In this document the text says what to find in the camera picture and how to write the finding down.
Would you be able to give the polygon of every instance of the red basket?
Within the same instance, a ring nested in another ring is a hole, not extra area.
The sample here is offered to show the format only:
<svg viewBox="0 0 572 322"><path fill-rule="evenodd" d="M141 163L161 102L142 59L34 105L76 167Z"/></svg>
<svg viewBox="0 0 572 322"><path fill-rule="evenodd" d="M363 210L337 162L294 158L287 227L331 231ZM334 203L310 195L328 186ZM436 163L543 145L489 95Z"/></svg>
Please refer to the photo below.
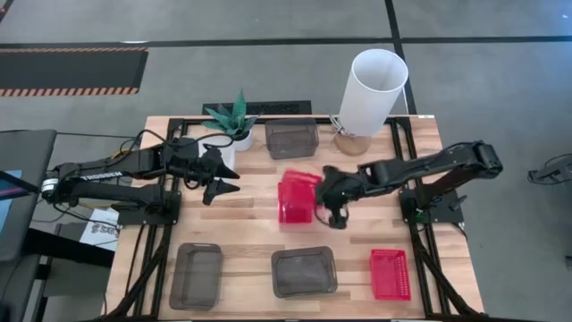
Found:
<svg viewBox="0 0 572 322"><path fill-rule="evenodd" d="M314 218L315 187L322 178L287 170L278 183L280 224L309 224Z"/></svg>
<svg viewBox="0 0 572 322"><path fill-rule="evenodd" d="M369 266L376 300L411 301L404 250L372 250Z"/></svg>

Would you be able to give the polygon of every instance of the potted plant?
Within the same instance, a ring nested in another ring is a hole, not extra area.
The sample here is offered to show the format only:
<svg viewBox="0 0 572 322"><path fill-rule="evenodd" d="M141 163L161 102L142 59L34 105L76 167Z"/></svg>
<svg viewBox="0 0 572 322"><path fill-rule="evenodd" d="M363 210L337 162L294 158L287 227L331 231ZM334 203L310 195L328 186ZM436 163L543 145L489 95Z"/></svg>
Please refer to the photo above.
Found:
<svg viewBox="0 0 572 322"><path fill-rule="evenodd" d="M232 146L235 150L245 151L252 146L251 130L258 116L246 118L247 102L242 90L234 101L232 114L222 105L218 106L218 112L210 108L207 108L206 111L218 122L205 121L203 125L209 129L223 131L232 137L234 140Z"/></svg>

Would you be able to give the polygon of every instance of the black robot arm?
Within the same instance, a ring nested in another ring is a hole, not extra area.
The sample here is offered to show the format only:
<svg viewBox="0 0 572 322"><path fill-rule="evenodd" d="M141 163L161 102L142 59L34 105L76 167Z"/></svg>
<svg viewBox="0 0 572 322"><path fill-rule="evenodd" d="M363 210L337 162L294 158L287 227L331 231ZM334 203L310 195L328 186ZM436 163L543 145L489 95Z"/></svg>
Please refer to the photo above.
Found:
<svg viewBox="0 0 572 322"><path fill-rule="evenodd" d="M439 153L409 161L391 159L358 165L355 173L327 165L324 181L315 189L316 202L332 212L330 227L344 229L348 215L342 216L341 210L350 201L388 194L410 180L447 171L436 182L415 187L418 208L428 207L435 197L472 179L496 177L502 171L502 164L491 145L475 141L457 143Z"/></svg>
<svg viewBox="0 0 572 322"><path fill-rule="evenodd" d="M183 179L189 189L206 186L203 203L210 205L214 197L240 189L215 178L239 179L240 176L224 165L221 151L216 147L209 147L199 157L199 140L180 138L97 161L58 165L46 174L41 188L42 197L51 204L67 202L70 206L76 206L81 198L115 200L120 202L113 208L120 214L131 210L162 216L178 211L179 192L165 191L164 186L158 183L137 188L101 181L120 177L151 180L170 174Z"/></svg>

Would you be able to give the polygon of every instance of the hazard stripe tape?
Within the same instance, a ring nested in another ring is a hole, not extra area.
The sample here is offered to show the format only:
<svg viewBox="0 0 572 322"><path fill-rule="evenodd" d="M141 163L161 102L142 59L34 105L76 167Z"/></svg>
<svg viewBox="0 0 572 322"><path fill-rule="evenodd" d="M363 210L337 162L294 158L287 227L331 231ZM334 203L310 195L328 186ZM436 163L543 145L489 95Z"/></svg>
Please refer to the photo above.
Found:
<svg viewBox="0 0 572 322"><path fill-rule="evenodd" d="M25 48L0 49L0 53L95 53L118 51L149 51L147 47L118 47L118 48Z"/></svg>
<svg viewBox="0 0 572 322"><path fill-rule="evenodd" d="M93 88L93 89L0 89L0 97L47 97L47 96L96 96L134 95L139 88Z"/></svg>

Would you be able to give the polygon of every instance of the gray floor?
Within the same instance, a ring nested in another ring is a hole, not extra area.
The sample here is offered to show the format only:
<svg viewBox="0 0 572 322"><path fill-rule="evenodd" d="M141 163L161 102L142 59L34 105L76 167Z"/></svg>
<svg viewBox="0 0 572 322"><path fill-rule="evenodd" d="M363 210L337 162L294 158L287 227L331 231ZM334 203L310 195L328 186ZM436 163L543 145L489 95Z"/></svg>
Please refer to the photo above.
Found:
<svg viewBox="0 0 572 322"><path fill-rule="evenodd" d="M402 37L572 35L569 1L394 3ZM0 23L0 43L390 35L383 0L14 0ZM370 47L378 46L152 48L138 95L3 97L0 129L133 135L147 115L199 114L203 103L232 101L240 88L249 100L311 99L315 113L335 113L351 59ZM496 180L460 190L469 196L463 209L486 311L569 321L572 272L563 259L572 254L572 187L531 185L526 171L570 152L572 43L404 50L417 111L437 115L443 142L486 140L505 165ZM405 113L402 100L394 113ZM53 163L105 156L119 142L59 137ZM51 305L46 321L93 318L101 293ZM66 306L77 314L62 313Z"/></svg>

